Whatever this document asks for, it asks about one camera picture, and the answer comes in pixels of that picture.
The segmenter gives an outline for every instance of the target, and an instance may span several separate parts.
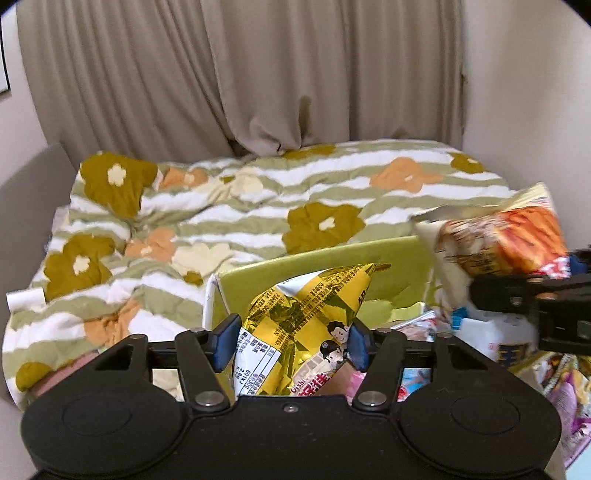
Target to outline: floral comforter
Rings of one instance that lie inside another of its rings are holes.
[[[410,214],[511,195],[476,160],[431,141],[317,145],[192,166],[99,153],[81,166],[69,218],[14,313],[3,365],[15,402],[81,356],[130,333],[172,340],[199,326],[204,280],[282,255],[411,235]]]

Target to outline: gold foil snack bag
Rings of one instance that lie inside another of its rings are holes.
[[[256,297],[236,346],[236,395],[313,395],[345,362],[375,271],[365,264],[285,280]]]

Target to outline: metal screw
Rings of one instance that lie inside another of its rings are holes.
[[[225,399],[226,397],[217,390],[206,390],[205,392],[195,395],[195,403],[202,407],[215,407],[216,405],[223,403]]]
[[[358,397],[359,402],[367,407],[379,407],[386,403],[387,399],[386,395],[375,390],[360,393]]]

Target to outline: bed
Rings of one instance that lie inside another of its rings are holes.
[[[98,153],[82,163],[67,218],[30,284],[47,304],[23,307],[7,324],[9,391],[25,409],[39,385],[130,333],[172,340],[200,326],[213,272],[411,235],[407,218],[418,210],[495,204],[511,193],[476,160],[432,141],[193,165]]]

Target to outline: beige curtain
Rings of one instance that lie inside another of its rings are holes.
[[[462,134],[459,0],[24,0],[49,141],[192,162]]]

